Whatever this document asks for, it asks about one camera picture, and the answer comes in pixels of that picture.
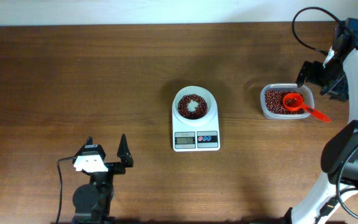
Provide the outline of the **red plastic measuring scoop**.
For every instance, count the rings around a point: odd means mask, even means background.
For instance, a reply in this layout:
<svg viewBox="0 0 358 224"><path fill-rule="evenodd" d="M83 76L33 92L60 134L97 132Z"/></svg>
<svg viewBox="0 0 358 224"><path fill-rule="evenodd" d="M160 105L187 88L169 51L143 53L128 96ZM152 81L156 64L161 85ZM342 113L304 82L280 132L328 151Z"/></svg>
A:
<svg viewBox="0 0 358 224"><path fill-rule="evenodd" d="M328 116L304 104L304 99L299 93L286 94L283 98L283 106L288 111L298 111L299 109L303 109L304 111L306 111L320 121L323 121L325 123L331 122Z"/></svg>

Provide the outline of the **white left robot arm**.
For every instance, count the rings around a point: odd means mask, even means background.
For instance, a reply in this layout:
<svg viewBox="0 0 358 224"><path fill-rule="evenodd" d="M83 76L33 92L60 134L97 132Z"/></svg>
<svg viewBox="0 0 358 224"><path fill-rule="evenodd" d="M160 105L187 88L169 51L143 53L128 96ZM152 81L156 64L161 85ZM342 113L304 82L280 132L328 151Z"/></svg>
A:
<svg viewBox="0 0 358 224"><path fill-rule="evenodd" d="M122 162L104 162L105 157L103 147L94 144L91 136L75 154L73 166L77 172L88 175L89 182L73 194L72 223L116 223L116 218L109 215L114 197L113 180L115 175L125 174L126 167Z"/></svg>

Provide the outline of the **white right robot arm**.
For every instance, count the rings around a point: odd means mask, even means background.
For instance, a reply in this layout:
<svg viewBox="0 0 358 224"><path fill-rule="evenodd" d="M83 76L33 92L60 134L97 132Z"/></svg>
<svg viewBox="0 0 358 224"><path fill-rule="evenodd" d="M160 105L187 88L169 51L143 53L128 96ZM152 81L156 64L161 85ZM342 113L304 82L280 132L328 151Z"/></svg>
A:
<svg viewBox="0 0 358 224"><path fill-rule="evenodd" d="M333 124L267 121L257 93L269 81L294 76L299 51L282 23L132 26L134 49L117 115L131 130L136 182L120 201L123 223L276 223L270 212L305 194L323 144L350 112L338 102L323 108ZM211 90L220 107L223 145L212 154L174 154L168 141L168 106L186 85Z"/></svg>

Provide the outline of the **white round bowl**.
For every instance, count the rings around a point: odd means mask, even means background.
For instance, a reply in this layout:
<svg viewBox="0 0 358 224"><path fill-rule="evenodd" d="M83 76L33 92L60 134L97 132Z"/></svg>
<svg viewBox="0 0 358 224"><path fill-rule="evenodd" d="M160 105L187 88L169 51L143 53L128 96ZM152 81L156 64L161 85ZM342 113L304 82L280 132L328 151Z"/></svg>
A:
<svg viewBox="0 0 358 224"><path fill-rule="evenodd" d="M192 127L211 124L217 118L217 102L210 91L200 86L182 88L172 104L172 123Z"/></svg>

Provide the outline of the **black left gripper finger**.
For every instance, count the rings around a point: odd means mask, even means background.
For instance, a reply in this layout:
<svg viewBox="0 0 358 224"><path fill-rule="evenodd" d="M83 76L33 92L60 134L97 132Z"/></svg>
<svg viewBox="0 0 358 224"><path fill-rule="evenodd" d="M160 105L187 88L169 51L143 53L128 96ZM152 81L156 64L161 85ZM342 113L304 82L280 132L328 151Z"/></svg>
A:
<svg viewBox="0 0 358 224"><path fill-rule="evenodd" d="M85 143L80 147L80 149L77 151L77 153L75 154L75 157L78 157L78 156L81 156L82 153L84 152L85 150L85 147L87 145L92 145L93 144L93 137L92 136L89 136L87 138L87 140L85 141Z"/></svg>
<svg viewBox="0 0 358 224"><path fill-rule="evenodd" d="M117 151L117 157L120 158L121 163L124 165L124 167L134 166L134 160L129 150L129 146L127 144L127 138L125 134L122 134L121 136L121 140Z"/></svg>

